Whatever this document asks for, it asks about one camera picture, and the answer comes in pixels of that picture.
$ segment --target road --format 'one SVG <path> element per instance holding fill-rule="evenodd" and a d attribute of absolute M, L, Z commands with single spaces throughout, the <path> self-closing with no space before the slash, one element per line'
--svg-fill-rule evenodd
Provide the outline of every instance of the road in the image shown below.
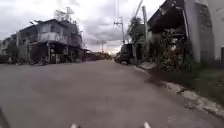
<path fill-rule="evenodd" d="M 0 66 L 0 105 L 11 128 L 221 128 L 131 66 L 112 61 Z"/>

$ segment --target green tree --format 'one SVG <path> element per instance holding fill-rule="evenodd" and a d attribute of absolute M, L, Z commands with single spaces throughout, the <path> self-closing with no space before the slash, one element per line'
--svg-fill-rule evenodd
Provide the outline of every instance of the green tree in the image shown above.
<path fill-rule="evenodd" d="M 144 25 L 141 24 L 140 17 L 133 17 L 131 19 L 131 24 L 129 25 L 129 36 L 132 38 L 132 41 L 136 43 L 138 39 L 144 34 Z"/>

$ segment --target tree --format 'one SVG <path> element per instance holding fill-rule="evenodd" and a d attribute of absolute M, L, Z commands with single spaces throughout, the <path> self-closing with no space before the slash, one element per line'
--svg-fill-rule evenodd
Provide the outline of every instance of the tree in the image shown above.
<path fill-rule="evenodd" d="M 129 36 L 135 43 L 142 35 L 144 35 L 144 25 L 141 24 L 140 17 L 133 17 L 131 19 L 131 24 L 129 25 Z"/>
<path fill-rule="evenodd" d="M 9 42 L 8 47 L 6 49 L 6 52 L 7 52 L 8 56 L 11 57 L 13 60 L 17 59 L 18 48 L 16 46 L 16 41 L 15 40 L 11 40 Z"/>

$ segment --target building facade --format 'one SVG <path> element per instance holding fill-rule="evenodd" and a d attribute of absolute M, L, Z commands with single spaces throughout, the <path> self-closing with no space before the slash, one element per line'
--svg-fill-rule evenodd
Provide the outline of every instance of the building facade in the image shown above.
<path fill-rule="evenodd" d="M 192 44 L 198 62 L 213 63 L 222 58 L 223 0 L 166 0 L 148 24 L 152 33 L 159 33 L 164 28 L 181 28 Z"/>
<path fill-rule="evenodd" d="M 55 63 L 58 55 L 71 61 L 79 56 L 82 48 L 78 27 L 69 21 L 38 21 L 38 24 L 20 30 L 17 38 L 19 58 L 26 62 L 47 59 Z"/>

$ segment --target roadside vegetation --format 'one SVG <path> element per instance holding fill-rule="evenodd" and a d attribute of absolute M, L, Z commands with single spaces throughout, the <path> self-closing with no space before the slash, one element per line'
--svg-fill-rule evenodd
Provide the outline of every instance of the roadside vegetation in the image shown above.
<path fill-rule="evenodd" d="M 184 39 L 172 40 L 174 34 L 167 30 L 159 43 L 152 44 L 157 67 L 151 70 L 157 79 L 173 82 L 197 92 L 224 106 L 224 70 L 220 62 L 214 65 L 197 63 Z"/>

